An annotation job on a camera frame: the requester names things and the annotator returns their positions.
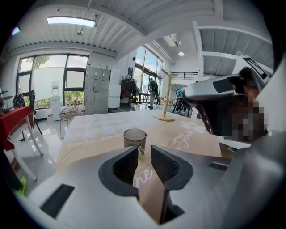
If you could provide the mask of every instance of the white table leg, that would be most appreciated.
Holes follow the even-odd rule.
[[[29,129],[29,132],[30,132],[31,137],[32,137],[32,139],[33,139],[33,142],[34,142],[34,144],[35,144],[37,150],[39,151],[39,154],[40,154],[40,155],[43,155],[43,153],[41,152],[40,147],[39,147],[39,145],[37,144],[36,139],[35,139],[35,137],[34,137],[34,135],[33,135],[33,130],[32,130],[32,127],[31,127],[31,124],[30,124],[30,121],[29,121],[29,117],[28,117],[28,116],[26,117],[26,123],[27,123],[27,125],[28,125],[28,129]]]
[[[37,177],[32,173],[32,171],[28,168],[28,166],[25,164],[23,159],[20,157],[18,152],[15,149],[12,149],[12,153],[16,160],[18,161],[19,165],[23,168],[23,170],[34,180],[37,180]]]

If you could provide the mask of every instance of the red tablecloth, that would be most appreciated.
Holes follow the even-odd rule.
[[[29,116],[30,124],[34,127],[33,110],[30,107],[22,107],[10,110],[0,116],[0,148],[11,150],[15,149],[14,144],[8,140],[8,136],[19,123]]]

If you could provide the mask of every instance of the wooden base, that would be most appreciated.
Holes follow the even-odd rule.
[[[153,117],[156,119],[162,120],[162,121],[167,121],[167,122],[175,121],[174,118],[168,117],[168,116],[164,117],[163,115],[154,115]]]

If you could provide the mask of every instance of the mug rim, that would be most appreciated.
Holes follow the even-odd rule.
[[[146,139],[146,137],[147,137],[146,132],[145,132],[144,130],[141,130],[141,131],[143,131],[144,134],[145,134],[145,137],[144,137],[144,138],[142,138],[142,139],[140,139],[140,140],[130,140],[130,139],[126,138],[126,136],[125,136],[125,133],[126,133],[127,131],[129,131],[129,130],[141,130],[141,129],[131,128],[131,129],[125,130],[124,133],[123,133],[123,136],[124,136],[124,138],[127,139],[128,141],[142,141],[142,140]]]

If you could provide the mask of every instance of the person in green shirt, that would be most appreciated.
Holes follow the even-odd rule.
[[[149,87],[150,87],[150,106],[149,106],[149,108],[153,109],[154,98],[155,98],[155,96],[156,97],[158,96],[158,85],[152,77],[150,77]]]

